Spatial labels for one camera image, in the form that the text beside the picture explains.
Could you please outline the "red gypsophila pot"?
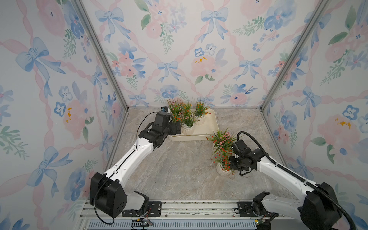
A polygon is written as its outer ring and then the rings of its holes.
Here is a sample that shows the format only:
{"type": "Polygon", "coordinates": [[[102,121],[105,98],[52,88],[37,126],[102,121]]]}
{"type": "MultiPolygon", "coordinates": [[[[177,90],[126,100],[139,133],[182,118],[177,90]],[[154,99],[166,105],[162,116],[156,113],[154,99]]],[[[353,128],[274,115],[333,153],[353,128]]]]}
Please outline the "red gypsophila pot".
{"type": "Polygon", "coordinates": [[[211,156],[211,161],[216,165],[216,171],[221,176],[234,175],[234,170],[231,169],[230,157],[233,152],[229,149],[218,148],[211,156]]]}

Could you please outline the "large pink gypsophila pot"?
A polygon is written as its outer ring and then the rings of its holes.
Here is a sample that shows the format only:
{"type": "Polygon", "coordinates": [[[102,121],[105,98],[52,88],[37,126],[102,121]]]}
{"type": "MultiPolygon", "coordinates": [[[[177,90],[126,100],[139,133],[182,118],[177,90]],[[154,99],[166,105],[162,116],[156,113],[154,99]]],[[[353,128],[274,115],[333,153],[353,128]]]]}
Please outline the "large pink gypsophila pot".
{"type": "Polygon", "coordinates": [[[216,130],[209,137],[206,137],[207,141],[210,141],[213,146],[213,154],[231,154],[232,145],[236,141],[236,137],[232,135],[228,130],[225,131],[216,130]]]}

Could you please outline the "pink gypsophila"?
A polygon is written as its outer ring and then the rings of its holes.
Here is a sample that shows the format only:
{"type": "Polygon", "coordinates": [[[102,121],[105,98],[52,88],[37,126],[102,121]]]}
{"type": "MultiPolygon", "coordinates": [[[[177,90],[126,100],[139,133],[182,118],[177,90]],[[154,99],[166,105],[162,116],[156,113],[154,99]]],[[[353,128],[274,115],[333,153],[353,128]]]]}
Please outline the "pink gypsophila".
{"type": "Polygon", "coordinates": [[[168,107],[171,113],[175,116],[179,116],[183,111],[184,101],[182,99],[168,99],[168,107]]]}

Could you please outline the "orange gypsophila pot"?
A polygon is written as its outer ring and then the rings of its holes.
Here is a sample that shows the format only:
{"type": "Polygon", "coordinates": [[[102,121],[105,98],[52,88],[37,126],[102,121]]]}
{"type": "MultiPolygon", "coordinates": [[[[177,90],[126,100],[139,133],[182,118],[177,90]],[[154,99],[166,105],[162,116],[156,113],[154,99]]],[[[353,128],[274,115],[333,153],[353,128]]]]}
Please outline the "orange gypsophila pot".
{"type": "Polygon", "coordinates": [[[181,115],[183,119],[189,119],[192,116],[191,107],[192,104],[190,102],[182,103],[181,115]]]}
{"type": "Polygon", "coordinates": [[[205,122],[205,115],[210,107],[204,102],[197,101],[195,104],[195,119],[198,125],[203,125],[205,122]]]}
{"type": "Polygon", "coordinates": [[[182,124],[182,113],[181,112],[172,113],[172,121],[174,123],[179,122],[180,124],[182,124]]]}

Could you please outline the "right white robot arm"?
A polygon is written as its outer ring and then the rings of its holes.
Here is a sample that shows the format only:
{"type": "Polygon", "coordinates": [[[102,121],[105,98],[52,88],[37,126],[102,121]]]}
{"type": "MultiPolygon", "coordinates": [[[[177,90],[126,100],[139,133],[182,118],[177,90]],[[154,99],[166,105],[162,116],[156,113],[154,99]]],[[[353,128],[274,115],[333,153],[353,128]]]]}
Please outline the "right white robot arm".
{"type": "Polygon", "coordinates": [[[285,187],[296,199],[261,192],[248,212],[257,216],[279,214],[301,221],[310,230],[330,230],[343,216],[334,190],[326,183],[317,184],[256,151],[243,157],[230,157],[232,170],[259,171],[285,187]]]}

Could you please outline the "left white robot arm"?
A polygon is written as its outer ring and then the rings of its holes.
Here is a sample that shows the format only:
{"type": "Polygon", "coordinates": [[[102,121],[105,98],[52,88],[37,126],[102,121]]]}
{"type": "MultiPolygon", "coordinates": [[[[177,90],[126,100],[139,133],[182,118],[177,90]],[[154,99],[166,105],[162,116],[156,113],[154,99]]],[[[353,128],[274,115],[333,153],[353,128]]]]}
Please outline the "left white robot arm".
{"type": "Polygon", "coordinates": [[[122,212],[135,212],[143,216],[149,209],[149,198],[140,192],[126,192],[129,178],[140,163],[160,147],[168,136],[181,134],[179,122],[170,121],[167,125],[151,122],[138,135],[131,149],[105,173],[95,173],[91,179],[89,202],[94,209],[112,218],[122,212]]]}

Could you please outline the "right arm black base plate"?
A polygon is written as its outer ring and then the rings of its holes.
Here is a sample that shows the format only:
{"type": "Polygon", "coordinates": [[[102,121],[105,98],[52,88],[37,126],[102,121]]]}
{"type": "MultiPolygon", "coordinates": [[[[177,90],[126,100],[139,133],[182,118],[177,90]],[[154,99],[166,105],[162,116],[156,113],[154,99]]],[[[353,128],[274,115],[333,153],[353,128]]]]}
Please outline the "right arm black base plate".
{"type": "Polygon", "coordinates": [[[240,217],[257,217],[252,201],[240,201],[237,202],[237,207],[234,212],[240,217]]]}

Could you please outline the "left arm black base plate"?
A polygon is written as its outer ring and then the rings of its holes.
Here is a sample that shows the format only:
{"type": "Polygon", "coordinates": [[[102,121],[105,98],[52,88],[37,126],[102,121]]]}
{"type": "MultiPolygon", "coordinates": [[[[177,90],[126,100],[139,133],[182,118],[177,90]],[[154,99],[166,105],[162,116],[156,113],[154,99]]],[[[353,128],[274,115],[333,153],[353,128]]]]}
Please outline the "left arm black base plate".
{"type": "Polygon", "coordinates": [[[122,217],[160,217],[162,212],[162,202],[160,201],[148,201],[144,202],[143,206],[139,210],[125,210],[122,212],[122,217]]]}

